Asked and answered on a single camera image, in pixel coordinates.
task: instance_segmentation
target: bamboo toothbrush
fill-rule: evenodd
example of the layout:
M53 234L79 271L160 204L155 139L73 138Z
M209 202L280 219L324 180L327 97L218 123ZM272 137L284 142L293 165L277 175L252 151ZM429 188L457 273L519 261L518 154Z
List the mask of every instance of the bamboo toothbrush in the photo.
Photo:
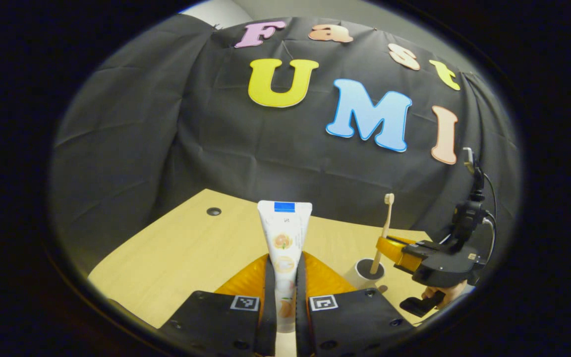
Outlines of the bamboo toothbrush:
M389 224L392 219L392 205L394 204L394 194L388 193L385 195L385 203L389 205L389 211L387 211L387 221L385 222L385 226L383 226L383 238L387 238L389 234ZM369 274L375 274L378 271L378 265L380 264L381 253L378 249L376 249L376 258L374 258L374 262L371 264L371 269L369 270Z

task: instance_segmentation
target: letter m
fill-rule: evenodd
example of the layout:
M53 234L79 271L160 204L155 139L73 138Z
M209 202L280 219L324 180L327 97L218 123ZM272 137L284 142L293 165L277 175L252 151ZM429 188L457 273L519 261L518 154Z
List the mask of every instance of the letter m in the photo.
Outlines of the letter m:
M376 128L383 124L374 141L376 144L398 152L406 151L404 129L406 111L411 106L411 99L396 91L388 91L376 106L372 103L365 87L351 79L336 79L334 85L340 94L334 122L327 125L326 131L331 135L350 138L354 135L351 128L351 115L358 127L360 138L367 140Z

